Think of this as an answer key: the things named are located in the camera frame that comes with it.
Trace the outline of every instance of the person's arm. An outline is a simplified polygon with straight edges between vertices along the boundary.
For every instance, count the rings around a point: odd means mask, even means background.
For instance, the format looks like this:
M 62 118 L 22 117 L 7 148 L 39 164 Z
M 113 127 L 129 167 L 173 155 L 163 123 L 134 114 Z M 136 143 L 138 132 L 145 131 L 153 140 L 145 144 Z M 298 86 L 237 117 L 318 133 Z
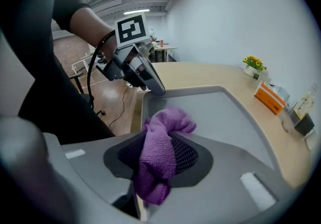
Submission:
M 62 30 L 75 34 L 93 47 L 113 30 L 83 0 L 55 0 L 53 19 Z M 102 51 L 107 59 L 111 58 L 116 46 L 115 36 L 103 46 Z

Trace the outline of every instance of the qr code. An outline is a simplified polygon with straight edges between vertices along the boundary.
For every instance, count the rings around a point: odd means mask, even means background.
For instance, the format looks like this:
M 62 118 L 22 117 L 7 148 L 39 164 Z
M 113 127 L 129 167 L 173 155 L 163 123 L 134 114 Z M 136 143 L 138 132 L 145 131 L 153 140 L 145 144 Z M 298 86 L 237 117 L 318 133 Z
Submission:
M 149 38 L 146 35 L 146 20 L 142 14 L 121 19 L 116 23 L 118 46 L 135 43 Z

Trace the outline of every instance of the purple towel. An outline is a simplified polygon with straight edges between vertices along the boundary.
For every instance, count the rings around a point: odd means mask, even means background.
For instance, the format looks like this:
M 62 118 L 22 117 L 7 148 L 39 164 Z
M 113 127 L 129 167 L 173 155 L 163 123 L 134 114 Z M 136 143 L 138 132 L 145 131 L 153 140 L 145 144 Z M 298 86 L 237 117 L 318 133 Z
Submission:
M 196 123 L 177 107 L 169 107 L 145 120 L 141 129 L 147 131 L 144 147 L 139 158 L 138 173 L 134 186 L 139 197 L 146 202 L 161 205 L 176 174 L 176 159 L 170 131 L 191 133 Z

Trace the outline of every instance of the orange box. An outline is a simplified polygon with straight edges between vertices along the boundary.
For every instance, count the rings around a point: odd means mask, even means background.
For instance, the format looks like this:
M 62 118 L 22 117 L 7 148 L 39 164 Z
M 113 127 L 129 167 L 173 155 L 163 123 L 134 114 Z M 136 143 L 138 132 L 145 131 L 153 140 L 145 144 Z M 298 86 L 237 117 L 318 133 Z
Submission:
M 275 93 L 272 88 L 262 81 L 257 87 L 254 96 L 264 103 L 276 115 L 279 114 L 286 105 L 285 100 Z

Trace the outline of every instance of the desk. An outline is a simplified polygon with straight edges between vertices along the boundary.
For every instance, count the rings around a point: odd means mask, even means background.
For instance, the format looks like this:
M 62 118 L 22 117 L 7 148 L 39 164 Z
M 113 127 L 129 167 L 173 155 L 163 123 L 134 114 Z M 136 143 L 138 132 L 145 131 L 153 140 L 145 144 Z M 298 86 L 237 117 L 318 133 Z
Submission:
M 77 62 L 71 64 L 71 68 L 72 68 L 72 70 L 74 71 L 74 73 L 77 74 L 77 70 L 76 70 L 76 68 L 75 68 L 75 65 L 78 64 L 78 63 L 80 63 L 80 62 L 83 62 L 83 64 L 85 65 L 85 68 L 86 68 L 86 70 L 87 70 L 87 72 L 88 72 L 89 66 L 88 66 L 88 63 L 86 62 L 86 60 L 90 59 L 91 57 L 92 57 L 92 55 L 85 56 L 85 57 L 81 57 L 81 58 L 80 58 L 80 61 L 77 61 Z
M 153 63 L 165 89 L 220 85 L 229 90 L 249 111 L 262 129 L 281 170 L 284 180 L 292 187 L 304 184 L 310 172 L 310 152 L 303 137 L 285 132 L 280 116 L 276 116 L 255 98 L 253 78 L 245 75 L 242 68 L 202 63 L 166 62 Z M 136 97 L 131 132 L 139 130 L 142 97 Z
M 171 46 L 171 45 L 164 45 L 163 47 L 157 47 L 157 48 L 154 48 L 155 51 L 165 51 L 166 53 L 166 62 L 169 61 L 169 54 L 167 52 L 167 50 L 173 50 L 173 49 L 176 49 L 177 46 Z

